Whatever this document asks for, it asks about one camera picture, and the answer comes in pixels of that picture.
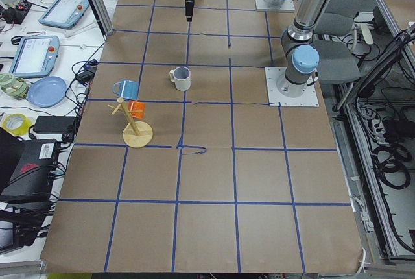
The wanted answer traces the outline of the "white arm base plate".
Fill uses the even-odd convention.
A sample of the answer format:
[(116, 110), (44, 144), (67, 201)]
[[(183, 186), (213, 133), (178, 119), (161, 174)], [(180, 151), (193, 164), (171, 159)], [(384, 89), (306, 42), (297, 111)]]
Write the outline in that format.
[(285, 78), (285, 70), (285, 67), (265, 67), (269, 105), (319, 107), (313, 76), (305, 84), (292, 84)]

